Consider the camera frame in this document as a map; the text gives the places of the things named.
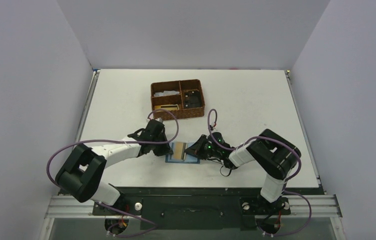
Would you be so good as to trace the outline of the blue leather card holder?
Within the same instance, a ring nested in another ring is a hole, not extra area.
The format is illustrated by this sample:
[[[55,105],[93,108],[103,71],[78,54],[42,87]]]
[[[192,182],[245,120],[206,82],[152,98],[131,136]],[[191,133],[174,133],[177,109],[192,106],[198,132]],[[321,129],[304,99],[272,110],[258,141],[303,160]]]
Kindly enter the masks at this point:
[[[200,164],[200,159],[185,153],[185,150],[193,144],[193,142],[172,142],[170,147],[173,153],[165,156],[165,163]]]

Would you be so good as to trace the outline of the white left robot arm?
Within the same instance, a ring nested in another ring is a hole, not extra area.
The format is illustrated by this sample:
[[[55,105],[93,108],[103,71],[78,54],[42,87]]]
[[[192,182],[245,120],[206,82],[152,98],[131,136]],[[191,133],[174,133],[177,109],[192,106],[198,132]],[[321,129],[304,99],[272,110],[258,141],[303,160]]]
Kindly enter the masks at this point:
[[[56,174],[55,182],[81,203],[93,200],[114,206],[122,199],[122,193],[102,181],[105,169],[149,152],[158,157],[172,154],[160,118],[149,120],[145,128],[116,143],[94,147],[77,144]]]

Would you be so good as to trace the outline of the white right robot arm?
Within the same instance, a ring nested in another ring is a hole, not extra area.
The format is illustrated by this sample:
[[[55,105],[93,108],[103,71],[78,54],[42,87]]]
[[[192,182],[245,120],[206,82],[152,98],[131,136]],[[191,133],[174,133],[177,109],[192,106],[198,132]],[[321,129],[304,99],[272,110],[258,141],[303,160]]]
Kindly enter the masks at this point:
[[[184,153],[200,160],[217,160],[230,171],[256,162],[266,172],[260,197],[269,203],[277,201],[286,188],[291,171],[300,166],[300,150],[270,129],[246,143],[234,147],[220,132],[202,135]]]

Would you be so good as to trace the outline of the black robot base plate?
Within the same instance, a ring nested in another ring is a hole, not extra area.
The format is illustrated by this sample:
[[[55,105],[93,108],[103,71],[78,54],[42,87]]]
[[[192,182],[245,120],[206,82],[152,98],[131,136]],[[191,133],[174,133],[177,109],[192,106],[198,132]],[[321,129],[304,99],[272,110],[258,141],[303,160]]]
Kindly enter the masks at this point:
[[[273,224],[277,216],[291,214],[288,198],[280,197],[268,203],[260,197],[259,188],[168,188],[122,187],[122,200],[112,209],[87,201],[90,217],[104,217],[106,227],[116,223],[122,215],[147,219],[141,229],[153,223],[160,230],[221,230],[239,228],[254,230],[259,224]]]

